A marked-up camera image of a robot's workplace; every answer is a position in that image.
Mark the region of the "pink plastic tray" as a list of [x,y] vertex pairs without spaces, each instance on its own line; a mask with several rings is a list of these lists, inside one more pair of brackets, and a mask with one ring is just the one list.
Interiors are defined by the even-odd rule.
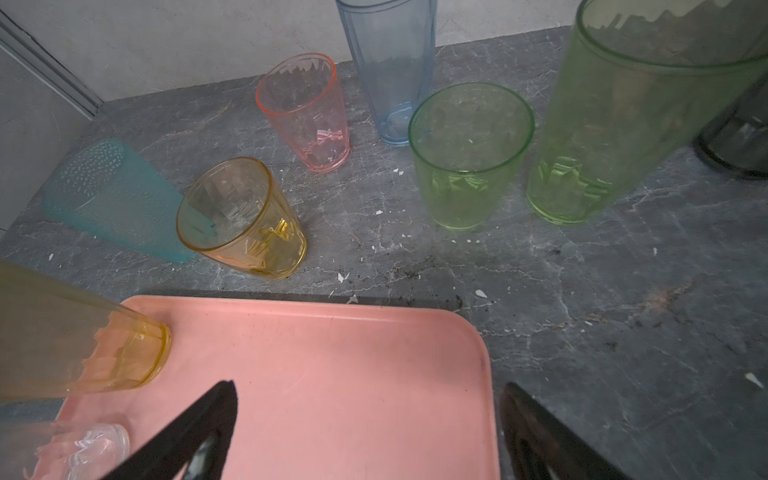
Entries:
[[141,448],[219,381],[238,413],[227,479],[496,479],[490,361],[438,309],[134,296],[167,324],[161,372],[66,399],[62,422],[119,423]]

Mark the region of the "clear glass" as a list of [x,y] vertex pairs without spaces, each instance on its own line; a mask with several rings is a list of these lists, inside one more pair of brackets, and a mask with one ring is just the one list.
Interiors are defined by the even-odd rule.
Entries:
[[128,456],[119,424],[60,422],[1,426],[3,479],[100,479]]

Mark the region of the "tall amber glass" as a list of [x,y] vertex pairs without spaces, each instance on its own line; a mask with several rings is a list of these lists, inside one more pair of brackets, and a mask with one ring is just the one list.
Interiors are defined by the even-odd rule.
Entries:
[[1,263],[1,399],[66,398],[141,387],[171,330],[87,290]]

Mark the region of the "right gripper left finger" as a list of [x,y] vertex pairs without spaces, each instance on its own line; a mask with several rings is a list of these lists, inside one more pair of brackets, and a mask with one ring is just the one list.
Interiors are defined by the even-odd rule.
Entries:
[[236,425],[233,381],[220,381],[107,479],[220,479]]

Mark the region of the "blue tall glass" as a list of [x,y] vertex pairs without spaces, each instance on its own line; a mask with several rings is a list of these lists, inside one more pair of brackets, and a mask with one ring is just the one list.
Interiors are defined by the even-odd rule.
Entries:
[[411,116],[431,89],[438,2],[338,1],[336,6],[380,137],[406,145]]

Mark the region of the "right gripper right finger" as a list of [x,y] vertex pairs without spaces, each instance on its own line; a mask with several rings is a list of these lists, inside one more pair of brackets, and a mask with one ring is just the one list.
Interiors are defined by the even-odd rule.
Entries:
[[626,479],[518,384],[507,383],[499,415],[517,479]]

